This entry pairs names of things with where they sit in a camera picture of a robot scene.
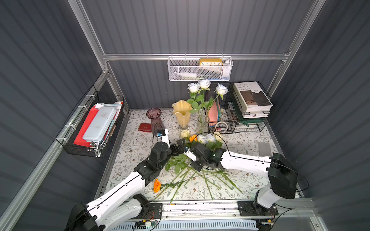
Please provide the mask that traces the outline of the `white rose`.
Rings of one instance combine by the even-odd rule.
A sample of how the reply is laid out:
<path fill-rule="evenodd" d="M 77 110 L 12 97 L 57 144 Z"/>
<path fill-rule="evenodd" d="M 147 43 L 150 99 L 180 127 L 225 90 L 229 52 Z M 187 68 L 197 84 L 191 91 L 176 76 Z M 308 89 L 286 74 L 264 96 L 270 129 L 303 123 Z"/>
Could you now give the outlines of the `white rose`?
<path fill-rule="evenodd" d="M 200 114 L 203 104 L 203 95 L 201 94 L 200 84 L 199 83 L 190 83 L 187 87 L 189 91 L 189 99 L 187 103 L 191 104 L 191 113 Z"/>
<path fill-rule="evenodd" d="M 202 144 L 207 144 L 208 140 L 207 137 L 204 135 L 198 135 L 196 138 L 197 142 L 200 142 Z"/>
<path fill-rule="evenodd" d="M 210 85 L 211 85 L 211 82 L 209 80 L 199 80 L 198 81 L 198 84 L 200 86 L 200 89 L 199 89 L 199 99 L 200 99 L 200 106 L 199 106 L 199 121 L 201 123 L 208 123 L 208 120 L 209 120 L 209 117 L 208 117 L 208 114 L 207 114 L 207 109 L 208 109 L 208 103 L 207 105 L 205 106 L 204 103 L 205 103 L 205 92 L 210 90 Z"/>
<path fill-rule="evenodd" d="M 224 85 L 217 84 L 214 92 L 216 93 L 216 96 L 215 97 L 211 96 L 210 99 L 209 99 L 209 101 L 208 101 L 208 105 L 206 106 L 207 115 L 209 115 L 210 110 L 211 110 L 214 102 L 217 101 L 218 98 L 220 98 L 221 100 L 223 100 L 224 99 L 224 96 L 228 94 L 229 90 Z"/>

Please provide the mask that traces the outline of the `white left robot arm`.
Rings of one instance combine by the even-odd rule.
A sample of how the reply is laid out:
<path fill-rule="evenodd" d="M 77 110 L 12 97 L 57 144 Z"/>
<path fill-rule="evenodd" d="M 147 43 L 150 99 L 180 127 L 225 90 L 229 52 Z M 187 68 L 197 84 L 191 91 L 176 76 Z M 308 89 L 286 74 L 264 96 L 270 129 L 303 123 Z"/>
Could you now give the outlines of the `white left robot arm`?
<path fill-rule="evenodd" d="M 67 221 L 66 231 L 109 231 L 119 224 L 147 214 L 149 201 L 139 191 L 154 181 L 169 159 L 185 152 L 185 139 L 175 144 L 159 141 L 150 155 L 119 185 L 88 204 L 76 204 Z"/>

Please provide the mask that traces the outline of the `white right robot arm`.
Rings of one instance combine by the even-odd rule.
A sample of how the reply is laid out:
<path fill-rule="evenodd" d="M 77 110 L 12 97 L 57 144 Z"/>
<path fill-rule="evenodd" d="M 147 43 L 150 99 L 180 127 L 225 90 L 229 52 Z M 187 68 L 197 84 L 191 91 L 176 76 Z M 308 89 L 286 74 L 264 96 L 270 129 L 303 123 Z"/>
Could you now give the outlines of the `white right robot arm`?
<path fill-rule="evenodd" d="M 223 148 L 210 149 L 196 141 L 184 148 L 184 154 L 191 159 L 191 166 L 197 171 L 203 167 L 233 169 L 266 178 L 267 185 L 257 191 L 251 205 L 255 213 L 275 209 L 278 200 L 292 200 L 298 193 L 296 187 L 300 174 L 281 154 L 273 153 L 269 157 L 248 156 Z"/>

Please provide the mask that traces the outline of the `cream rose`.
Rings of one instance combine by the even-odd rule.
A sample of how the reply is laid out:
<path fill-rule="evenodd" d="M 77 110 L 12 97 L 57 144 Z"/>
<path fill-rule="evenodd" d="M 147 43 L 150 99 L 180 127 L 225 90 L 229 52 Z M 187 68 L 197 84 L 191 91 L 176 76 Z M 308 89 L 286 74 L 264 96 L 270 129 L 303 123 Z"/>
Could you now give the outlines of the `cream rose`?
<path fill-rule="evenodd" d="M 180 137 L 181 137 L 181 139 L 182 139 L 182 138 L 189 138 L 189 137 L 190 137 L 190 131 L 189 131 L 189 130 L 183 130 L 183 131 L 180 133 Z"/>

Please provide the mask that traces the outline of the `masking tape roll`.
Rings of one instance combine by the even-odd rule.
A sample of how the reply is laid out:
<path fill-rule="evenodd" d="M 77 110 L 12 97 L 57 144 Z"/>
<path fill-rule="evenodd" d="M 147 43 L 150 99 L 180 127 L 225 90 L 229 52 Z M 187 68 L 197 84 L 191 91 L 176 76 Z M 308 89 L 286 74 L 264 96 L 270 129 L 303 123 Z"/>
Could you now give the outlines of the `masking tape roll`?
<path fill-rule="evenodd" d="M 214 126 L 215 131 L 220 132 L 220 133 L 227 132 L 228 128 L 229 128 L 228 123 L 224 121 L 219 121 Z"/>

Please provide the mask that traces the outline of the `red wallet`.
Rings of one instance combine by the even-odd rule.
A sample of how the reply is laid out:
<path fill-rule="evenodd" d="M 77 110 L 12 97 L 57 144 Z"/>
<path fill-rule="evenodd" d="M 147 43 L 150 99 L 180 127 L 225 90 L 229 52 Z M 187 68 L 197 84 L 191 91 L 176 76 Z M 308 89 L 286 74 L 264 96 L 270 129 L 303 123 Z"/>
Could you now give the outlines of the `red wallet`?
<path fill-rule="evenodd" d="M 152 132 L 152 127 L 150 123 L 141 123 L 138 127 L 138 131 L 142 132 Z"/>

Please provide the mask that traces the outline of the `clear glass vase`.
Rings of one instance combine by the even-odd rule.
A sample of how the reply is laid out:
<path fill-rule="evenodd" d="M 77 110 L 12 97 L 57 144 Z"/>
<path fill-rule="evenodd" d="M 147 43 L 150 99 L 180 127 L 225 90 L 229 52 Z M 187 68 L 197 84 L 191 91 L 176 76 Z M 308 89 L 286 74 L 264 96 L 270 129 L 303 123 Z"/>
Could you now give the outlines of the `clear glass vase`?
<path fill-rule="evenodd" d="M 197 135 L 206 134 L 209 129 L 209 117 L 207 115 L 198 116 Z"/>

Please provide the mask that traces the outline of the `yellow ruffled vase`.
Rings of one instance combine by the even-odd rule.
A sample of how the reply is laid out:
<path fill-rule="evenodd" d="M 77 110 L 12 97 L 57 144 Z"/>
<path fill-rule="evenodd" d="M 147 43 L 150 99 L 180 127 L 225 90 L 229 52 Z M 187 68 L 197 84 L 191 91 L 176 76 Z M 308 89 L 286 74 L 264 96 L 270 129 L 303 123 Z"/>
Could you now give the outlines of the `yellow ruffled vase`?
<path fill-rule="evenodd" d="M 192 105 L 187 101 L 180 100 L 172 104 L 172 108 L 172 113 L 176 116 L 178 120 L 179 128 L 182 130 L 186 130 L 190 121 L 190 111 L 193 109 Z"/>

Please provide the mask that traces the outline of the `purple glass vase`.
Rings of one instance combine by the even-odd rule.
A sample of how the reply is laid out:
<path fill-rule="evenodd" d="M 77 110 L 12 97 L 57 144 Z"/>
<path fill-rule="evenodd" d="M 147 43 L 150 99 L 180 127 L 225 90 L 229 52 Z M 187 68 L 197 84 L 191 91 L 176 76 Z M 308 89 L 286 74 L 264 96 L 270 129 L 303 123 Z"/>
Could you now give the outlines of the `purple glass vase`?
<path fill-rule="evenodd" d="M 150 119 L 152 134 L 155 137 L 158 137 L 158 134 L 161 136 L 165 130 L 161 115 L 162 111 L 159 108 L 150 108 L 146 113 L 147 118 Z"/>

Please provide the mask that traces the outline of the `orange flower lower left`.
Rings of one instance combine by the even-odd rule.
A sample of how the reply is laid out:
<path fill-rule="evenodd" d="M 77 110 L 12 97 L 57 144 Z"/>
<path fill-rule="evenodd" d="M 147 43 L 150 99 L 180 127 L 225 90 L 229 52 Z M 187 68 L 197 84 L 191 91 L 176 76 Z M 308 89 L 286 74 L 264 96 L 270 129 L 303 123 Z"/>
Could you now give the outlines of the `orange flower lower left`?
<path fill-rule="evenodd" d="M 153 183 L 153 192 L 158 193 L 161 190 L 161 182 L 158 179 L 155 179 Z"/>

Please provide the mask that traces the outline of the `white hardcover book stack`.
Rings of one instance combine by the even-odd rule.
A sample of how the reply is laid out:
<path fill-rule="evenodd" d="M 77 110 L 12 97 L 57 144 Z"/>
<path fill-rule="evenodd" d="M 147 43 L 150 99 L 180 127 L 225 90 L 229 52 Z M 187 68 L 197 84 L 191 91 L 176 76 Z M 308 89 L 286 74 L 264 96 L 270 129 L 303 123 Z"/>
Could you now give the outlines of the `white hardcover book stack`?
<path fill-rule="evenodd" d="M 266 118 L 273 104 L 258 81 L 233 83 L 234 97 L 243 118 Z"/>

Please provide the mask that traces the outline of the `white plastic case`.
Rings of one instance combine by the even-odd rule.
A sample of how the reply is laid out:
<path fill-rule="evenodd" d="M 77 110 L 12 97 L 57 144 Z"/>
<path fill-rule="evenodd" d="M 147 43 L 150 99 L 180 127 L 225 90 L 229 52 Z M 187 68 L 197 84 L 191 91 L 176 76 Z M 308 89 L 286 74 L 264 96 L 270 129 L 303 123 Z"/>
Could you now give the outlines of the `white plastic case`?
<path fill-rule="evenodd" d="M 116 114 L 116 109 L 113 106 L 103 106 L 98 109 L 98 113 L 83 136 L 83 139 L 88 142 L 101 141 Z"/>

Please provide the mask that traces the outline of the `red folder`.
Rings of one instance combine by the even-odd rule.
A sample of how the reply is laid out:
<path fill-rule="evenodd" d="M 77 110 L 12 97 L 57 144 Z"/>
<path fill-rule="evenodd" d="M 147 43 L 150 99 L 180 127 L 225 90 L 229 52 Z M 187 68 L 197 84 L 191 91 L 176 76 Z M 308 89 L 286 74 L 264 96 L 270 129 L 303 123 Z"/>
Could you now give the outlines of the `red folder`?
<path fill-rule="evenodd" d="M 89 112 L 88 115 L 82 125 L 82 128 L 80 129 L 77 137 L 75 138 L 73 144 L 78 145 L 78 146 L 83 146 L 83 147 L 90 147 L 90 142 L 86 141 L 83 139 L 83 136 L 85 132 L 87 131 L 88 127 L 90 126 L 91 122 L 95 118 L 96 114 L 98 113 L 99 109 L 97 109 L 95 106 L 93 106 Z"/>

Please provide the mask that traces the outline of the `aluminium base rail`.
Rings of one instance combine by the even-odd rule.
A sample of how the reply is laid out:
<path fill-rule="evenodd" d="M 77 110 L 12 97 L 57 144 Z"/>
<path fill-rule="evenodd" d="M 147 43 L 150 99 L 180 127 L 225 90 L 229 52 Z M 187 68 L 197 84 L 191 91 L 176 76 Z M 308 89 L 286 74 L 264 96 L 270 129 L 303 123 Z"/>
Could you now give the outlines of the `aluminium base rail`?
<path fill-rule="evenodd" d="M 285 199 L 263 215 L 252 214 L 252 200 L 149 203 L 142 195 L 129 201 L 77 204 L 67 231 L 323 231 L 309 198 Z"/>

